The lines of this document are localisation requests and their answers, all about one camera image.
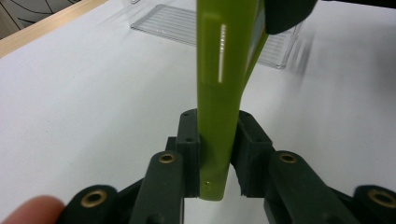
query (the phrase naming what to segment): white table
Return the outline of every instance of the white table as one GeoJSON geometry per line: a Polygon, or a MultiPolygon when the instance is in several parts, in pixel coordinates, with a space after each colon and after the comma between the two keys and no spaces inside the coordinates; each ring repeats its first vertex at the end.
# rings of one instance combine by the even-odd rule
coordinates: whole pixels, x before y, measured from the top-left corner
{"type": "MultiPolygon", "coordinates": [[[[329,186],[396,190],[395,40],[395,10],[318,2],[299,53],[257,65],[241,109],[329,186]]],[[[195,47],[130,30],[119,0],[0,59],[0,219],[38,194],[140,179],[196,107],[195,68],[195,47]]],[[[262,205],[231,168],[225,199],[186,200],[186,223],[267,223],[262,205]]]]}

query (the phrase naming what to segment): transparent tray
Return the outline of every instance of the transparent tray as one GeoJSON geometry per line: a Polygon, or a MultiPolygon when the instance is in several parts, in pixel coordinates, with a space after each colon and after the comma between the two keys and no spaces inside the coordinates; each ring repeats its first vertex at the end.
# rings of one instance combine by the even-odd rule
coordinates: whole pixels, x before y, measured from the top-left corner
{"type": "MultiPolygon", "coordinates": [[[[147,34],[196,45],[196,19],[193,7],[171,6],[175,1],[124,0],[131,28],[147,34]]],[[[279,35],[269,35],[258,63],[285,68],[303,23],[279,35]]]]}

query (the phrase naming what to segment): finger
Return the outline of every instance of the finger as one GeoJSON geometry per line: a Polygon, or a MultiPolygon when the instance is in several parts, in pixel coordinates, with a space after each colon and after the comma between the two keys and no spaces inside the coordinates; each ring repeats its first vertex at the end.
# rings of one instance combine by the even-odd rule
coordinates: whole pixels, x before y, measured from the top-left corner
{"type": "Polygon", "coordinates": [[[51,196],[38,196],[21,205],[3,224],[54,224],[64,204],[51,196]]]}

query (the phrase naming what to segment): green bottle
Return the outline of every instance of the green bottle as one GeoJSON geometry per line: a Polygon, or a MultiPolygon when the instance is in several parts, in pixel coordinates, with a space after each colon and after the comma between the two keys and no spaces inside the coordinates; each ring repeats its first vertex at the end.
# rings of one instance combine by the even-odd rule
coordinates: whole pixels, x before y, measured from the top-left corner
{"type": "Polygon", "coordinates": [[[262,0],[197,0],[200,197],[223,198],[239,106],[268,37],[262,0]]]}

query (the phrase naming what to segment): screw hole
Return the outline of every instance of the screw hole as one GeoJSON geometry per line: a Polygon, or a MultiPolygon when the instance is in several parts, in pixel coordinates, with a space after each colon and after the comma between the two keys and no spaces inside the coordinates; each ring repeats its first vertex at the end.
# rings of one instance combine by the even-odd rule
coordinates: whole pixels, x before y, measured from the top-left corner
{"type": "Polygon", "coordinates": [[[293,155],[289,153],[282,153],[279,158],[286,163],[295,163],[297,162],[297,158],[295,158],[293,155]]]}
{"type": "Polygon", "coordinates": [[[205,190],[211,190],[209,181],[204,181],[204,189],[205,190]]]}
{"type": "Polygon", "coordinates": [[[173,154],[163,154],[160,157],[161,163],[172,163],[176,160],[176,157],[173,154]]]}
{"type": "Polygon", "coordinates": [[[89,192],[81,199],[81,206],[86,208],[95,207],[103,203],[107,198],[107,193],[102,189],[89,192]]]}
{"type": "Polygon", "coordinates": [[[367,194],[373,202],[379,205],[396,208],[396,199],[384,190],[371,189],[367,194]]]}

